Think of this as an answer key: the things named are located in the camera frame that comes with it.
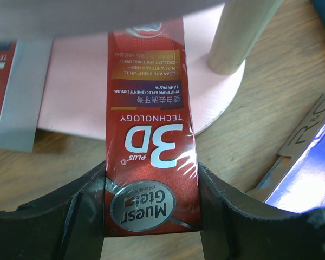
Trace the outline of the red silver toothpaste box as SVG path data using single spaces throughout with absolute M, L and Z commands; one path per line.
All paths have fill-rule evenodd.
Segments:
M 52 40 L 0 40 L 0 148 L 33 150 Z

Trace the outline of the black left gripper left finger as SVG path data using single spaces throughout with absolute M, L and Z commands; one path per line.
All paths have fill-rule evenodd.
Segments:
M 106 164 L 57 190 L 0 211 L 0 259 L 100 259 Z

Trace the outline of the red 3D toothpaste box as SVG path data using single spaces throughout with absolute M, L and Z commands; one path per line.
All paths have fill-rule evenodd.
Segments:
M 183 19 L 111 32 L 105 236 L 201 228 Z

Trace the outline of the purple toothpaste box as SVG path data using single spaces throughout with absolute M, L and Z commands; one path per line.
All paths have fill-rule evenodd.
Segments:
M 265 203 L 295 213 L 325 208 L 325 124 Z

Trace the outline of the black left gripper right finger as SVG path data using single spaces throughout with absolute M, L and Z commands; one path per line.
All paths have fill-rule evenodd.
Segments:
M 198 172 L 205 259 L 325 259 L 325 209 L 284 211 Z

